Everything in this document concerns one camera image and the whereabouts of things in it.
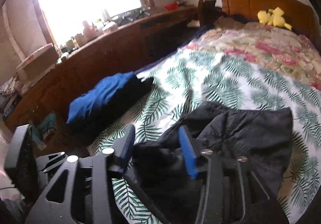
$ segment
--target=bottle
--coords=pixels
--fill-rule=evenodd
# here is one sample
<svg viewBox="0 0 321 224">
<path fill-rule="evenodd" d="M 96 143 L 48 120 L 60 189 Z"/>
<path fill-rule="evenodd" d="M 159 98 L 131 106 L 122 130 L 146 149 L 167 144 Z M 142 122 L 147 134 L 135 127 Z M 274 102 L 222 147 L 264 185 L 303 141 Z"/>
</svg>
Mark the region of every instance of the bottle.
<svg viewBox="0 0 321 224">
<path fill-rule="evenodd" d="M 73 50 L 75 48 L 75 44 L 73 43 L 73 39 L 70 39 L 66 42 L 66 46 L 69 50 Z"/>
<path fill-rule="evenodd" d="M 103 34 L 102 29 L 104 28 L 104 23 L 102 22 L 101 19 L 98 19 L 96 21 L 96 27 L 97 27 L 97 35 L 100 36 Z"/>
<path fill-rule="evenodd" d="M 58 53 L 59 57 L 62 56 L 62 51 L 61 51 L 61 48 L 57 45 L 55 45 L 55 49 L 56 49 L 56 52 Z"/>
<path fill-rule="evenodd" d="M 87 21 L 84 21 L 82 25 L 84 26 L 83 29 L 83 35 L 85 37 L 85 42 L 88 43 L 89 41 L 95 39 L 97 37 L 96 31 L 95 31 L 95 25 L 91 23 L 90 26 Z"/>
<path fill-rule="evenodd" d="M 76 34 L 75 39 L 76 39 L 79 47 L 82 47 L 86 44 L 85 37 L 83 36 L 83 34 Z"/>
<path fill-rule="evenodd" d="M 72 36 L 71 39 L 73 40 L 73 44 L 75 45 L 75 47 L 78 49 L 80 48 L 78 42 L 76 41 L 76 39 Z"/>
</svg>

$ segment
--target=green fern print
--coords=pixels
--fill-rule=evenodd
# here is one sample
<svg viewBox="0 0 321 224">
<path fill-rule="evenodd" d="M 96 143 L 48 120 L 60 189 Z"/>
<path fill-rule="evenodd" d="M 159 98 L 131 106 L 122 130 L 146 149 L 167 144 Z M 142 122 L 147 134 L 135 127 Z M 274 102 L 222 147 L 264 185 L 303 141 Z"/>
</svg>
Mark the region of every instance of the green fern print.
<svg viewBox="0 0 321 224">
<path fill-rule="evenodd" d="M 136 128 L 135 143 L 157 140 L 179 118 L 204 101 L 233 109 L 279 110 L 293 114 L 293 153 L 278 201 L 291 224 L 307 209 L 320 187 L 320 91 L 277 72 L 224 54 L 181 49 L 138 78 L 154 77 L 154 86 L 126 114 L 108 126 L 89 147 L 96 154 Z M 129 223 L 159 223 L 128 184 L 113 180 L 116 203 Z"/>
</svg>

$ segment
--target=cable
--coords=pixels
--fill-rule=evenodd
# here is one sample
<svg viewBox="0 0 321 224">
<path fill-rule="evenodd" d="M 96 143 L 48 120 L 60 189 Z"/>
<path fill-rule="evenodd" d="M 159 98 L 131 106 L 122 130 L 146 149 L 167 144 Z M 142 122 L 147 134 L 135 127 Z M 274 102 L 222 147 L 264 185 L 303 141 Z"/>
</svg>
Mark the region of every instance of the cable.
<svg viewBox="0 0 321 224">
<path fill-rule="evenodd" d="M 6 187 L 6 188 L 1 188 L 0 190 L 6 190 L 6 189 L 16 189 L 16 187 Z"/>
</svg>

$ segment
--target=yellow plush toy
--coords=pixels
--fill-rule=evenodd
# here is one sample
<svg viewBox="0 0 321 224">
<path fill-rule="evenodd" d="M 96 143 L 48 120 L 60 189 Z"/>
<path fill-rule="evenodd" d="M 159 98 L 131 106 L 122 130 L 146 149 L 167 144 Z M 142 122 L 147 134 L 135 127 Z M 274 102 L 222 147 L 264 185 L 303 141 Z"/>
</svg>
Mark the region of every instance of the yellow plush toy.
<svg viewBox="0 0 321 224">
<path fill-rule="evenodd" d="M 269 9 L 268 13 L 266 11 L 259 11 L 257 17 L 261 24 L 273 25 L 278 27 L 285 27 L 289 30 L 292 30 L 292 26 L 285 22 L 285 19 L 282 17 L 284 11 L 277 7 L 276 9 Z"/>
</svg>

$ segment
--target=red bowl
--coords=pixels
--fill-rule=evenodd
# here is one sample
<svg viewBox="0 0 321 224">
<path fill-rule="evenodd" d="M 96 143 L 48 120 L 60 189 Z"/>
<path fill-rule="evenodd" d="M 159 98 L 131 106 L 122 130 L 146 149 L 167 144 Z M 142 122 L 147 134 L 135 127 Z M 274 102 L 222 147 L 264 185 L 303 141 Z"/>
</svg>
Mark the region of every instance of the red bowl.
<svg viewBox="0 0 321 224">
<path fill-rule="evenodd" d="M 174 4 L 169 4 L 169 5 L 166 5 L 165 8 L 167 10 L 176 10 L 179 6 L 177 5 L 177 3 L 174 3 Z"/>
</svg>

